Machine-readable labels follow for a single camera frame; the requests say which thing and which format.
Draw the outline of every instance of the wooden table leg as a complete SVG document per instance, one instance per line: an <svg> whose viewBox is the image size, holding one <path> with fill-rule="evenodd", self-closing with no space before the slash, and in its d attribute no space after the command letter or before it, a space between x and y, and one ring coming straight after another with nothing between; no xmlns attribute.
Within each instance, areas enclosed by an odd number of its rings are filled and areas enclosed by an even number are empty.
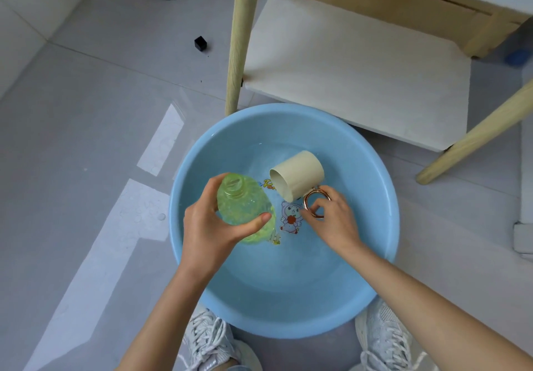
<svg viewBox="0 0 533 371"><path fill-rule="evenodd" d="M254 21L257 0L235 0L233 22L231 24L230 63L228 66L228 85L226 88L226 115L237 111L240 85L243 80L244 63L250 33Z"/></svg>
<svg viewBox="0 0 533 371"><path fill-rule="evenodd" d="M533 79L506 100L485 120L453 144L431 165L418 173L416 181L427 185L463 158L500 135L533 112Z"/></svg>

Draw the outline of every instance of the blue object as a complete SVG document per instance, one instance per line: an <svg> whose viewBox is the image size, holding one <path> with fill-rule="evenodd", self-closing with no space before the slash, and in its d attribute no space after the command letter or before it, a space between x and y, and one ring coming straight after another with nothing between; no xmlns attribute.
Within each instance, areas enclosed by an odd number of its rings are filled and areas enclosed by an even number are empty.
<svg viewBox="0 0 533 371"><path fill-rule="evenodd" d="M531 51L519 49L505 57L505 63L511 67L522 67L531 57Z"/></svg>
<svg viewBox="0 0 533 371"><path fill-rule="evenodd" d="M321 161L326 174L323 184L346 196L361 239L379 256L393 261L400 232L398 201L378 154L356 130L328 113L301 105L269 104L218 122L183 160L169 211L170 239L178 263L184 211L199 198L210 177L236 172L267 185L270 168L302 150L313 152ZM280 197L273 190L269 193L281 219L280 201L272 198ZM283 204L284 213L294 208ZM297 233L279 230L278 235L278 245L238 244L204 291L202 303L247 332L295 339L342 325L376 296L305 221Z"/></svg>

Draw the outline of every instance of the shoe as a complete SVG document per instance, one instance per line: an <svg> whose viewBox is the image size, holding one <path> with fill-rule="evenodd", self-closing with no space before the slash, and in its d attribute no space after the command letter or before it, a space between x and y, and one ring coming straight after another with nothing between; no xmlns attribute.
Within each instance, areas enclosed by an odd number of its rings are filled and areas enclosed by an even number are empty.
<svg viewBox="0 0 533 371"><path fill-rule="evenodd" d="M235 340L230 326L200 303L185 329L177 356L185 364L185 371L211 371L230 359L252 371L263 371L250 346Z"/></svg>
<svg viewBox="0 0 533 371"><path fill-rule="evenodd" d="M356 316L356 333L363 352L350 371L416 371L427 355L420 353L413 365L413 336L381 298Z"/></svg>

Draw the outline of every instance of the shoelace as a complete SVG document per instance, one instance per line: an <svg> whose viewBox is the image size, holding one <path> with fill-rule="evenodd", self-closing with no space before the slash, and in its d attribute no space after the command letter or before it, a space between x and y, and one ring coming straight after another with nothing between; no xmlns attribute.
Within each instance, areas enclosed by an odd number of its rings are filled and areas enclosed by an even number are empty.
<svg viewBox="0 0 533 371"><path fill-rule="evenodd" d="M192 334L194 340L190 342L192 361L187 365L183 355L178 354L178 357L183 361L187 369L185 371L196 371L200 364L206 361L210 355L217 354L218 345L226 334L227 324L219 317L215 318L209 312L203 312L192 320Z"/></svg>
<svg viewBox="0 0 533 371"><path fill-rule="evenodd" d="M403 332L394 327L387 328L387 331L392 334L392 346L387 349L388 352L392 351L392 359L383 362L376 354L365 350L361 353L361 363L364 369L366 371L378 371L368 365L368 359L372 357L377 364L387 371L416 371L428 353L421 352L413 365L411 362L411 350ZM439 371L437 366L433 368L433 371Z"/></svg>

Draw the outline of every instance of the mug handle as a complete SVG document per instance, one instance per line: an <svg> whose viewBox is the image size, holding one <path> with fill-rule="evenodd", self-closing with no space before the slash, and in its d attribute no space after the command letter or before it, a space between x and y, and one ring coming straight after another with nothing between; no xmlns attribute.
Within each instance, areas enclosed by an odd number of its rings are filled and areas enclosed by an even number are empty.
<svg viewBox="0 0 533 371"><path fill-rule="evenodd" d="M307 199L309 198L309 196L311 194L322 194L324 197L326 197L329 201L331 201L331 198L330 198L330 195L328 193L326 193L325 191L323 191L322 189L313 189L311 190L309 193L307 193L304 197L303 197L303 207L308 210L315 218L324 218L323 215L317 215L315 213L313 213L312 211L309 210L308 208L308 204L307 204Z"/></svg>

